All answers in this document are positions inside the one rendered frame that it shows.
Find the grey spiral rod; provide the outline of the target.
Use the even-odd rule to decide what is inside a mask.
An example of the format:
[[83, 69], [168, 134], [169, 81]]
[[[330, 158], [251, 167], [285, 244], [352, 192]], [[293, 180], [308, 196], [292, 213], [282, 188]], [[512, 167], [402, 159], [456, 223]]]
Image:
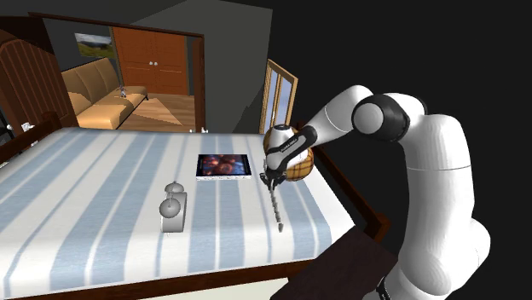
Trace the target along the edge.
[[278, 202], [277, 202], [276, 197], [275, 197], [275, 190], [274, 190], [273, 186], [269, 187], [269, 194], [270, 194], [270, 200], [271, 200], [272, 208], [273, 208], [274, 215], [275, 215], [275, 220], [276, 220], [276, 223], [277, 223], [278, 232], [282, 233], [283, 232], [283, 228], [284, 228], [284, 224], [283, 224], [283, 222], [281, 220], [281, 216], [280, 216], [280, 212], [279, 212], [279, 206], [278, 206]]

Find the tablet with reddish screen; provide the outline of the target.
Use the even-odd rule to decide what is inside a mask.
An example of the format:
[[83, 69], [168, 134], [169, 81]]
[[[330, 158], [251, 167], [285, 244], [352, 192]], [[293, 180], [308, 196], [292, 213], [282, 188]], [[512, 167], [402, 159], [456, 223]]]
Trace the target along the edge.
[[198, 156], [196, 168], [198, 181], [251, 178], [252, 171], [246, 154], [200, 154]]

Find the light wood framed window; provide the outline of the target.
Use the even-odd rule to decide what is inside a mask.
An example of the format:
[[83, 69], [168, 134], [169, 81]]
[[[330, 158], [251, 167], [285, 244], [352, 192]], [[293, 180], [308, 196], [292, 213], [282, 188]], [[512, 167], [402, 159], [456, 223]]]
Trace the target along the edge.
[[276, 124], [291, 123], [298, 78], [271, 59], [267, 60], [259, 133]]

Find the grey twin bell alarm clock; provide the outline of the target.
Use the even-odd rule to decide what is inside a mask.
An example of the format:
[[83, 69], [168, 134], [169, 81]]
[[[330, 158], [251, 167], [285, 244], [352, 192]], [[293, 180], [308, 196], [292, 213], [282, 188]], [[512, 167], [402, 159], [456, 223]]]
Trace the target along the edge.
[[165, 187], [165, 199], [159, 205], [162, 233], [181, 233], [184, 229], [188, 194], [182, 184], [173, 181]]

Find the orange wooden double door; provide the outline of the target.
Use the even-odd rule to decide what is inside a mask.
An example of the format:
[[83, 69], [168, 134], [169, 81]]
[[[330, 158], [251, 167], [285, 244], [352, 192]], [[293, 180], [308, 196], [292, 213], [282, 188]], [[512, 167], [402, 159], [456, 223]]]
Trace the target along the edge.
[[113, 37], [125, 85], [155, 94], [189, 94], [184, 36], [114, 27]]

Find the blue white striped bed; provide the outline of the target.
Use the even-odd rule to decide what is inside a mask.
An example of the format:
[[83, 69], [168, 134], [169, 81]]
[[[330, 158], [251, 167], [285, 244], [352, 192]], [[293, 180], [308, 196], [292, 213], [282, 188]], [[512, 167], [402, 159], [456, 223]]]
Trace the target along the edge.
[[[252, 178], [198, 181], [200, 154], [246, 154]], [[275, 190], [279, 233], [263, 160], [260, 135], [49, 134], [0, 168], [0, 299], [136, 300], [292, 280], [356, 226], [312, 170]], [[186, 218], [165, 234], [159, 205], [173, 181], [188, 194]]]

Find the tan sofa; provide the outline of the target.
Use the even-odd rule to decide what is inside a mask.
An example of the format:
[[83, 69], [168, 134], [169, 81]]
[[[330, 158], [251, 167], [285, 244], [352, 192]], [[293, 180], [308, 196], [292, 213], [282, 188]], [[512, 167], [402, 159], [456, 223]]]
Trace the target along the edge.
[[61, 73], [78, 125], [83, 128], [116, 130], [147, 100], [147, 88], [119, 84], [108, 58]]

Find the landscape wall picture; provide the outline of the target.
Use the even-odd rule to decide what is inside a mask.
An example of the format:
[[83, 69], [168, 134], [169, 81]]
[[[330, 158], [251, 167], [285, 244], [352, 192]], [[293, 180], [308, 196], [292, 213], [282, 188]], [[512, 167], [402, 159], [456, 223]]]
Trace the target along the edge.
[[75, 33], [79, 53], [82, 56], [114, 59], [112, 39], [106, 36]]

